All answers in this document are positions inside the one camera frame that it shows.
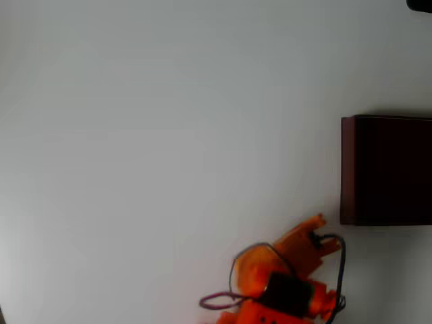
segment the white surface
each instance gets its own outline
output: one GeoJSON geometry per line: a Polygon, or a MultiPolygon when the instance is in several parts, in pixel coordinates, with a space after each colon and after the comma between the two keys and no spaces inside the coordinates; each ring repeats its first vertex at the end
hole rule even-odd
{"type": "MultiPolygon", "coordinates": [[[[210,323],[235,252],[337,219],[342,116],[432,106],[431,31],[404,0],[0,2],[7,324],[210,323]]],[[[335,230],[338,323],[430,321],[432,229],[335,230]]]]}

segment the dark brown box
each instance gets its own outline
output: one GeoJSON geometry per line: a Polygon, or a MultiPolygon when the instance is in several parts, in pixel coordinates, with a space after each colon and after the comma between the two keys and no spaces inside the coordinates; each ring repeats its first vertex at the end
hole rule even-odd
{"type": "Polygon", "coordinates": [[[340,223],[432,224],[432,119],[342,118],[340,223]]]}

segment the orange robot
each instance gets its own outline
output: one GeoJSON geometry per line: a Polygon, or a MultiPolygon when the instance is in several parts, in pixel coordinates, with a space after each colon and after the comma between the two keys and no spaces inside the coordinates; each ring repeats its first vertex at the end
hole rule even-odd
{"type": "Polygon", "coordinates": [[[345,307],[341,295],[346,247],[335,234],[317,235],[325,225],[317,215],[288,232],[273,245],[254,244],[234,259],[229,275],[229,291],[206,296],[200,305],[211,310],[239,306],[236,313],[224,312],[217,324],[311,324],[320,316],[326,324],[345,307]],[[324,283],[310,279],[322,257],[342,249],[337,290],[327,291],[324,283]],[[231,276],[237,273],[239,294],[232,292],[231,276]],[[210,300],[230,297],[229,304],[210,300]]]}

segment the cable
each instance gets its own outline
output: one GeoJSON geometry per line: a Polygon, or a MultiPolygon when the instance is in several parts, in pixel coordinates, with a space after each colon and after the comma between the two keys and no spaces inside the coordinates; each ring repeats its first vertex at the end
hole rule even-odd
{"type": "Polygon", "coordinates": [[[243,296],[240,294],[236,294],[235,292],[217,292],[215,294],[211,294],[211,295],[202,297],[200,299],[200,306],[205,308],[205,309],[209,309],[211,311],[220,311],[222,309],[227,309],[227,308],[239,306],[240,304],[242,304],[244,301],[246,301],[248,299],[254,299],[254,298],[248,297],[248,296],[243,296]],[[224,297],[224,296],[231,297],[232,300],[236,300],[236,299],[240,299],[240,300],[237,302],[233,302],[231,304],[222,304],[222,305],[214,305],[214,304],[208,303],[209,300],[212,300],[212,299],[218,298],[218,297],[224,297]]]}
{"type": "Polygon", "coordinates": [[[345,271],[346,244],[345,244],[345,240],[337,234],[325,234],[325,235],[317,236],[317,237],[318,237],[319,241],[323,241],[323,240],[326,240],[328,238],[335,238],[339,241],[340,246],[341,246],[339,273],[337,275],[337,288],[336,288],[337,304],[336,304],[336,307],[333,309],[333,312],[331,312],[330,318],[328,319],[327,322],[325,322],[325,324],[332,324],[336,315],[340,311],[342,311],[346,305],[345,296],[342,296],[342,280],[344,278],[344,271],[345,271]]]}
{"type": "Polygon", "coordinates": [[[285,266],[290,270],[290,272],[291,272],[291,274],[294,276],[294,277],[297,277],[297,273],[296,273],[296,270],[295,270],[295,268],[292,266],[292,264],[287,260],[287,259],[285,259],[276,249],[275,249],[275,247],[273,246],[273,245],[271,245],[270,243],[268,243],[268,242],[259,242],[259,243],[255,243],[255,244],[252,244],[252,245],[250,245],[250,246],[248,246],[247,248],[245,248],[245,249],[243,249],[243,250],[241,250],[237,255],[236,255],[236,257],[234,258],[234,260],[232,261],[232,264],[231,264],[231,269],[229,270],[229,278],[228,278],[228,287],[229,287],[229,292],[232,292],[232,274],[233,274],[233,272],[234,272],[234,267],[236,266],[236,262],[237,262],[237,260],[238,260],[238,258],[240,258],[244,253],[246,253],[246,252],[248,252],[249,250],[252,250],[253,248],[256,248],[256,247],[258,247],[258,246],[266,246],[267,248],[269,248],[274,254],[276,254],[277,255],[277,257],[279,258],[279,259],[281,259],[282,261],[283,261],[283,263],[285,264],[285,266]]]}

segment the black object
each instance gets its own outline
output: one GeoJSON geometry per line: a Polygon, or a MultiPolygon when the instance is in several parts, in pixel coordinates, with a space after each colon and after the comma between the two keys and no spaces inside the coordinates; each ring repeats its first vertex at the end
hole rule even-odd
{"type": "Polygon", "coordinates": [[[411,10],[432,13],[432,0],[406,0],[411,10]]]}
{"type": "Polygon", "coordinates": [[[432,224],[432,119],[342,118],[341,224],[432,224]]]}
{"type": "Polygon", "coordinates": [[[281,313],[303,318],[308,313],[312,294],[313,287],[308,282],[275,272],[257,301],[281,313]]]}

